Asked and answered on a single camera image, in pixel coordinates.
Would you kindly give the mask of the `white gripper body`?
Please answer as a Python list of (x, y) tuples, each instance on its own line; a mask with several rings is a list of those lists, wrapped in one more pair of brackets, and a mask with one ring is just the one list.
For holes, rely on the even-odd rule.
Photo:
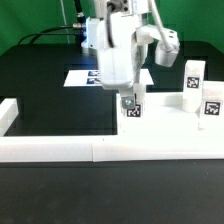
[(120, 13), (111, 15), (112, 40), (108, 44), (106, 21), (97, 28), (97, 62), (104, 89), (129, 89), (145, 62), (147, 46), (137, 43), (136, 31), (142, 26), (138, 15), (123, 17)]

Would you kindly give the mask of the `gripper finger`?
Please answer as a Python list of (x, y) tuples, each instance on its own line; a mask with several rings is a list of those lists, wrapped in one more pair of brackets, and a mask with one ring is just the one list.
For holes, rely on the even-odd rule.
[(135, 95), (133, 88), (121, 89), (121, 105), (123, 109), (133, 109), (135, 107)]

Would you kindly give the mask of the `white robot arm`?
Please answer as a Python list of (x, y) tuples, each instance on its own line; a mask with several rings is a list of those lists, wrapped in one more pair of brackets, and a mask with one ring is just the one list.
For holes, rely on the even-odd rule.
[(95, 17), (86, 20), (87, 54), (97, 56), (101, 85), (118, 90), (124, 109), (136, 105), (135, 86), (153, 38), (144, 29), (148, 0), (94, 0)]

